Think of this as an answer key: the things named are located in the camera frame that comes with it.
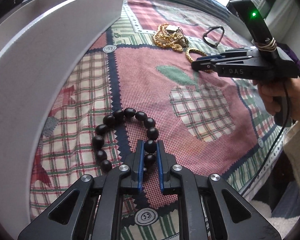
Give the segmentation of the white cardboard box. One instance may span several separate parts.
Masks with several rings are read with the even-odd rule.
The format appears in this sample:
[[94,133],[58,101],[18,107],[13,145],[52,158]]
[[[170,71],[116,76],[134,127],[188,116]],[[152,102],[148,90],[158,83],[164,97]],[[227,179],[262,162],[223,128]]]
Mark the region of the white cardboard box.
[[54,101],[123,0],[32,0],[0,25],[0,226],[30,223],[34,156]]

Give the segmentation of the white curtain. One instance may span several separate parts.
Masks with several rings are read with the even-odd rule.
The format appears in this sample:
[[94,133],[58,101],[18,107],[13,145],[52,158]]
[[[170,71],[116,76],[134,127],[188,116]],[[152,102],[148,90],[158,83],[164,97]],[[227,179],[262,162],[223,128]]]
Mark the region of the white curtain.
[[276,0],[265,23],[276,40],[281,40],[293,24],[298,5],[294,0]]

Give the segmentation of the white fleece sleeve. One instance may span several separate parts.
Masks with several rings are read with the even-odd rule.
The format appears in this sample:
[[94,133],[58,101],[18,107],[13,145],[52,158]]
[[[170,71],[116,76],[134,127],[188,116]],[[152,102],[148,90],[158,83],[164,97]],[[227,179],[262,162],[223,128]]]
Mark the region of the white fleece sleeve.
[[[293,174],[300,190],[300,122],[296,122],[286,133],[283,149],[292,165]],[[250,204],[274,226],[281,237],[285,237],[300,218],[299,216],[292,218],[271,217],[268,204],[257,200],[252,200]]]

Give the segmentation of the patchwork plaid cloth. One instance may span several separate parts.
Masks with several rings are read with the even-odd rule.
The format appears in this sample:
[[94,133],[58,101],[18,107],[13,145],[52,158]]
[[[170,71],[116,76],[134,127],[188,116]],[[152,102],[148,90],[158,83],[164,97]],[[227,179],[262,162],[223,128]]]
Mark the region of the patchwork plaid cloth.
[[[131,107],[155,120],[159,139],[195,174],[217,173],[253,199],[282,152],[283,136],[249,80],[195,72],[184,53],[160,48],[153,35],[173,25],[207,54],[249,46],[223,20],[185,5],[124,0],[121,17],[76,64],[40,135],[30,186],[37,218],[84,174],[102,174],[91,140],[103,118]],[[217,48],[203,41],[222,26]]]

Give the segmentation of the black leather wristwatch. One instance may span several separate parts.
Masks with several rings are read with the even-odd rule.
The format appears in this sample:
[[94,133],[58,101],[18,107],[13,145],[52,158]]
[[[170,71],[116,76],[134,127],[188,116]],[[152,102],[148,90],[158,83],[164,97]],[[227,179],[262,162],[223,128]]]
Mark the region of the black leather wristwatch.
[[224,28],[222,26],[208,27],[203,33],[203,41],[211,48],[217,48],[224,36]]

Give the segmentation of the gold bangle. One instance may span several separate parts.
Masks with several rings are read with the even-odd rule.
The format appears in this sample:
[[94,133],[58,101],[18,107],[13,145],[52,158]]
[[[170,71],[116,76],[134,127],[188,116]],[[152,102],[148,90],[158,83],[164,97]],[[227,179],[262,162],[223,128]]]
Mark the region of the gold bangle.
[[189,61],[189,63],[191,64],[193,61],[196,61],[198,57],[205,57],[209,55],[199,49],[187,48],[185,51],[185,56]]

